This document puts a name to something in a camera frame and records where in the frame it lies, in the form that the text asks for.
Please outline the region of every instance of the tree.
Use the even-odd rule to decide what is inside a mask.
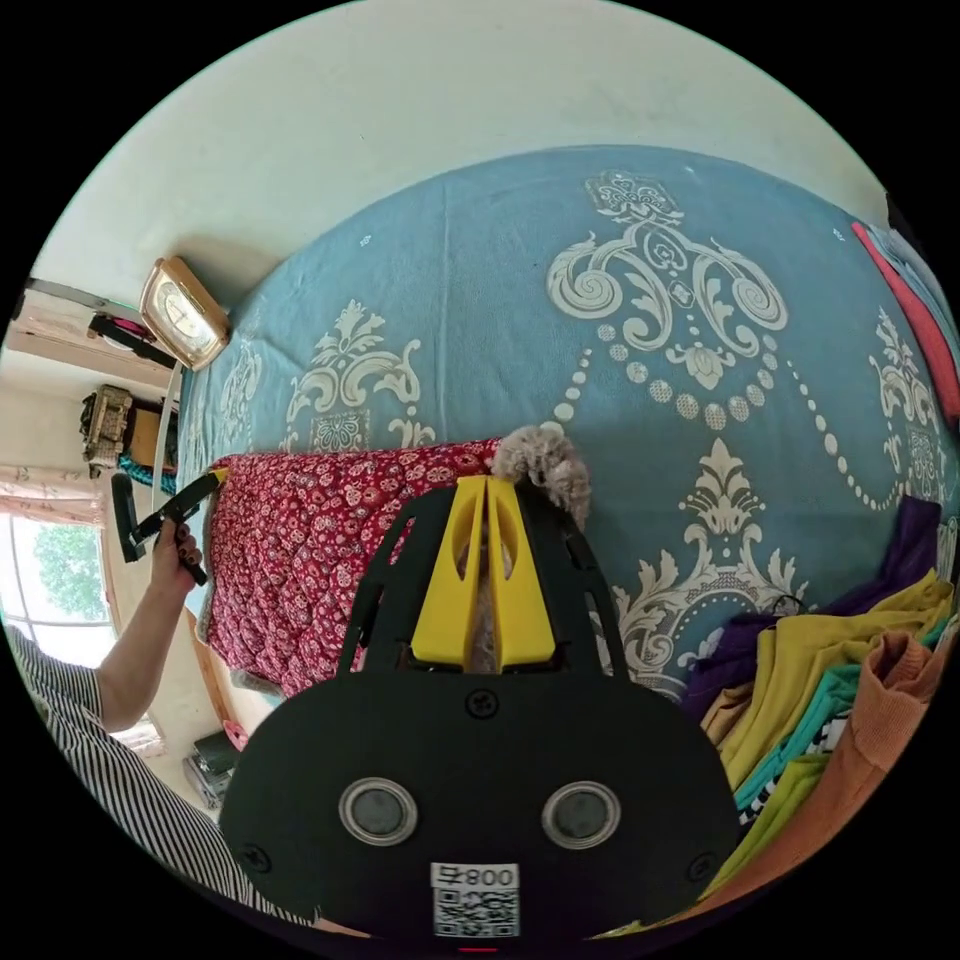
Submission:
[[[94,527],[45,524],[37,533],[33,555],[40,564],[40,582],[64,614],[88,621],[107,619]]]

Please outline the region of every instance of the hand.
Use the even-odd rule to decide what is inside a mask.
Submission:
[[[189,571],[181,566],[181,557],[194,563],[201,563],[203,560],[197,541],[190,535],[190,528],[184,523],[178,529],[172,520],[164,520],[153,545],[150,589],[182,604],[187,594],[196,586],[196,581]]]

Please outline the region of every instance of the clock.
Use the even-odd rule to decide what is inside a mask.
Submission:
[[[189,370],[202,370],[230,342],[230,322],[180,257],[158,260],[140,297],[150,332]]]

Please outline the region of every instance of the orange sweater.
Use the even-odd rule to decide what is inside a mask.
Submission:
[[[864,661],[850,721],[810,797],[769,846],[728,883],[668,922],[746,896],[832,840],[867,802],[913,736],[955,638],[955,626],[950,625],[931,654],[909,634],[885,634]]]

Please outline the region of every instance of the teal cloth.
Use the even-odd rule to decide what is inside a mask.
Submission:
[[[949,618],[941,620],[920,642],[925,647],[936,650],[937,644],[940,642],[940,637],[943,636],[943,631],[947,628],[949,622]]]
[[[920,642],[935,648],[947,620],[941,620]],[[851,710],[860,683],[860,664],[833,667],[824,672],[813,699],[793,733],[781,741],[760,761],[759,766],[736,792],[738,810],[746,810],[760,791],[780,776],[791,760],[802,756],[817,732],[834,717]]]

